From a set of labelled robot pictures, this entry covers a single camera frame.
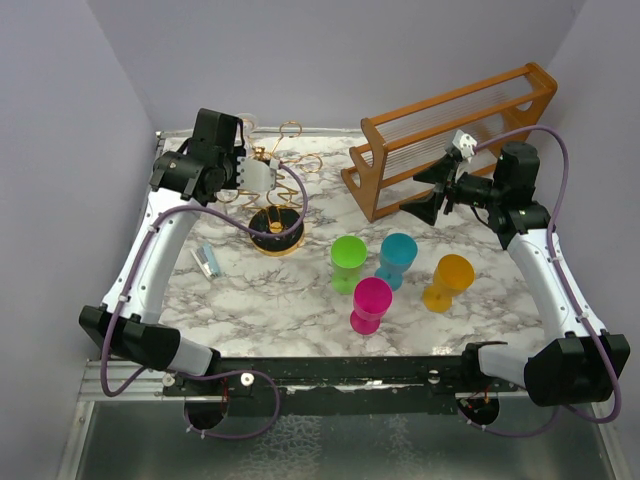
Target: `wooden dish rack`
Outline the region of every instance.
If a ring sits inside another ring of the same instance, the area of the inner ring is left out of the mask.
[[[460,128],[481,143],[533,125],[556,89],[556,81],[547,72],[535,63],[527,63],[422,102],[363,118],[362,132],[368,143],[349,149],[354,166],[342,170],[342,179],[367,219],[373,222],[396,212],[401,203],[429,193],[430,189],[407,193],[406,188],[403,191],[396,187],[400,182],[411,182],[413,175],[441,158],[455,130]],[[514,135],[505,142],[524,141],[527,137],[528,133]],[[473,173],[492,172],[505,142],[491,146],[488,150],[493,158]],[[380,194],[385,189],[391,192],[386,195],[391,203],[379,206]]]

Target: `white wall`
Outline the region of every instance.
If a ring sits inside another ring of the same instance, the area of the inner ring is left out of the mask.
[[[589,0],[551,62],[559,90],[543,123],[559,129],[571,155],[559,233],[585,296],[631,358],[622,374],[616,426],[640,478],[640,3]],[[538,197],[551,206],[561,172],[547,143]]]
[[[584,0],[88,0],[156,129],[194,112],[358,127],[529,61]]]
[[[0,478],[53,478],[84,361],[78,326],[134,233],[147,115],[83,0],[0,4]]]

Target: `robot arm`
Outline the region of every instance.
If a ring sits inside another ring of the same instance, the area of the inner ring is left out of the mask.
[[[178,330],[158,325],[169,277],[200,213],[177,212],[159,230],[154,222],[175,207],[197,209],[215,202],[222,189],[275,187],[277,162],[247,159],[244,143],[235,144],[238,128],[240,119],[201,109],[186,153],[166,152],[155,162],[145,215],[129,256],[101,306],[85,306],[80,315],[81,326],[98,346],[105,340],[112,315],[119,312],[111,350],[124,358],[157,370],[204,375],[219,357],[217,351],[182,337]],[[157,233],[147,238],[150,230]],[[121,298],[132,270],[137,274],[128,297]]]
[[[447,154],[413,177],[433,184],[432,192],[400,209],[430,225],[435,224],[445,200],[445,214],[456,203],[468,205],[474,212],[476,208],[485,209],[489,213],[487,226],[496,233],[529,286],[548,345],[538,353],[499,342],[474,345],[472,349],[468,346],[467,350],[477,352],[479,372],[526,388],[539,406],[606,400],[612,393],[612,382],[594,343],[597,339],[582,320],[588,315],[617,376],[629,357],[629,345],[624,335],[609,334],[589,308],[563,260],[557,233],[551,234],[551,245],[547,243],[550,216],[533,201],[540,165],[536,149],[523,142],[506,143],[493,179],[460,175],[459,166],[468,163],[475,145],[470,135],[459,131]],[[584,313],[574,309],[554,262],[562,262],[567,285]]]

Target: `white marble surface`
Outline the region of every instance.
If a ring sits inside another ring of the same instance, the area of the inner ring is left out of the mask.
[[[182,140],[168,139],[165,148],[175,149]],[[274,141],[267,137],[256,144]],[[522,275],[468,209],[441,215],[437,227],[404,212],[373,224],[365,219],[340,178],[340,169],[352,165],[348,148],[361,143],[362,138],[350,136],[285,139],[279,148],[283,158],[318,152],[325,162],[319,173],[300,172],[310,195],[303,246],[285,257],[267,257],[245,233],[201,217],[176,262],[161,322],[227,356],[455,354],[468,342],[485,340],[541,348],[541,323]],[[217,205],[248,223],[251,213],[238,203]],[[393,232],[413,236],[418,257],[394,292],[380,329],[363,336],[349,325],[352,298],[330,286],[329,249],[341,235],[361,237],[369,249],[364,278],[373,275],[380,244]],[[211,281],[189,253],[205,241],[213,245],[224,272]],[[424,307],[421,294],[438,260],[449,253],[473,264],[476,281],[447,313],[436,314]]]

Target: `cup base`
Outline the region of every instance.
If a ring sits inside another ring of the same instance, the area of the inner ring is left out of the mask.
[[[360,335],[371,335],[380,328],[380,320],[364,320],[356,312],[351,312],[351,328]]]
[[[453,298],[442,295],[434,287],[427,287],[422,294],[422,302],[432,312],[444,313],[453,305]]]
[[[333,289],[341,293],[342,295],[351,295],[356,289],[356,286],[360,282],[360,277],[331,277],[331,286]]]
[[[402,286],[402,282],[404,281],[402,275],[394,275],[393,273],[389,273],[388,270],[385,270],[382,267],[376,270],[374,276],[381,278],[382,280],[387,282],[391,287],[391,290],[393,290],[394,292]]]

